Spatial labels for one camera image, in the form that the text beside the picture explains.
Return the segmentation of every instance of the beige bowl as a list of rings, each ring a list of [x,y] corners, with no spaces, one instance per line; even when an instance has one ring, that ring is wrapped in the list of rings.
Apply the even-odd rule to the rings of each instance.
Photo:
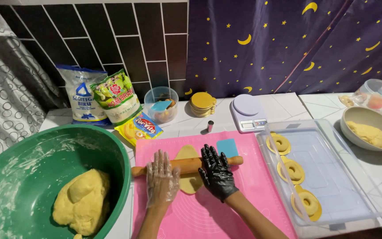
[[[344,111],[340,121],[340,128],[344,136],[357,146],[372,150],[382,151],[382,148],[376,147],[357,136],[348,127],[346,121],[353,121],[358,124],[370,125],[379,128],[382,131],[382,114],[364,107],[351,107]]]

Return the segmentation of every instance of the navy blue curtain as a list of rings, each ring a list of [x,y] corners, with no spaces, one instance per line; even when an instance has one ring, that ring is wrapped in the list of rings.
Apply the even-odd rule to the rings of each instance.
[[[190,0],[186,96],[338,93],[382,79],[382,0]]]

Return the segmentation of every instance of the white tiled countertop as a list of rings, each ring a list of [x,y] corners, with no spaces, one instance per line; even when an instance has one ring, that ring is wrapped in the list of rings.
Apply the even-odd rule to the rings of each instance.
[[[350,96],[352,93],[309,94],[299,95],[299,98],[314,119],[327,119],[337,131],[341,132],[340,119],[346,109],[346,106],[338,99],[338,96],[341,95]],[[365,150],[349,141],[346,143],[382,192],[382,152]]]
[[[255,97],[262,104],[268,122],[312,119],[295,93],[259,95]],[[214,133],[236,131],[237,128],[229,108],[232,100],[233,98],[217,99],[215,114],[206,118],[197,118],[192,115],[188,101],[178,102],[177,117],[171,122],[160,125],[164,132],[160,135],[159,139],[198,135],[207,127],[207,122],[209,120],[214,121],[212,131]],[[71,122],[71,109],[52,110],[45,118],[40,131],[70,124]],[[130,157],[131,166],[135,166],[134,148],[113,128],[108,128],[107,130],[115,134],[122,141]],[[132,234],[133,187],[134,183],[132,181],[125,207],[112,230],[106,236],[106,239],[130,238]],[[361,220],[357,222],[348,222],[339,226],[313,226],[310,227],[310,232],[305,232],[305,235],[310,234],[311,238],[319,238],[380,226],[382,226],[381,218],[378,220]]]

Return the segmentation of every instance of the flour bag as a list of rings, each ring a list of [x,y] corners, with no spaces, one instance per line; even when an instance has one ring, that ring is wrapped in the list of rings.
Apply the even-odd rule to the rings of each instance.
[[[73,113],[72,124],[110,125],[110,120],[94,100],[90,88],[91,84],[107,77],[107,72],[66,65],[56,65],[56,68],[66,82],[66,91]]]
[[[123,69],[90,85],[94,99],[103,107],[110,121],[122,125],[142,111],[142,106]]]

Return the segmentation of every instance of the green bowl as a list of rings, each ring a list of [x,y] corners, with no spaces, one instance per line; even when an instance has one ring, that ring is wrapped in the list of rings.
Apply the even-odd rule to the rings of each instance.
[[[52,218],[60,189],[96,168],[110,174],[110,212],[94,236],[103,239],[122,211],[131,184],[128,154],[116,136],[89,125],[37,133],[0,154],[0,239],[72,239]]]

